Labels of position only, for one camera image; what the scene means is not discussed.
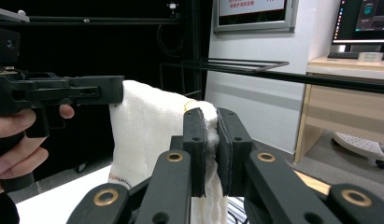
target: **monitor screen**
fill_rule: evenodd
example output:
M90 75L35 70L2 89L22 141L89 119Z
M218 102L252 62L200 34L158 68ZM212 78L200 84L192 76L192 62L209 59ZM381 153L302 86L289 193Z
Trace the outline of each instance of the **monitor screen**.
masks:
M335 45L384 45L384 0L341 0Z

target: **sign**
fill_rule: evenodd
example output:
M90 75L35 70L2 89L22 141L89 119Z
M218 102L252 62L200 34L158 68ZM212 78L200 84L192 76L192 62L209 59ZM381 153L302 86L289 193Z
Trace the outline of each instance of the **sign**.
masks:
M284 9L285 0L220 0L219 16Z

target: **white wall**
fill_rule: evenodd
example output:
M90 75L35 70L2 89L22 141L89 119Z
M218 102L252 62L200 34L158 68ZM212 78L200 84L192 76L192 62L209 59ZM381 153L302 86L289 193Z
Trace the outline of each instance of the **white wall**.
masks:
M339 0L299 0L294 34L211 34L209 57L287 61L280 72L305 74L329 52ZM249 135L294 153L305 85L208 72L206 101L233 110Z

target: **white table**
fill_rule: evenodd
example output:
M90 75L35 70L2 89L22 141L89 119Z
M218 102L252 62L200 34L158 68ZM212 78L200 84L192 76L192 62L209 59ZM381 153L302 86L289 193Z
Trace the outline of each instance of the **white table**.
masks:
M17 203L21 224L65 224L91 189L107 183L110 166Z

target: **white cloth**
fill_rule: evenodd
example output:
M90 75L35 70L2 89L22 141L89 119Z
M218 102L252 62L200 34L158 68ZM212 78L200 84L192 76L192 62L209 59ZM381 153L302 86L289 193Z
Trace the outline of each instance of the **white cloth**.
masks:
M151 176L171 136L182 135L184 112L200 107L208 133L206 197L192 198L191 223L226 223L227 198L222 196L214 159L219 143L216 108L132 80L123 81L123 87L122 103L109 106L115 148L108 182L129 189Z

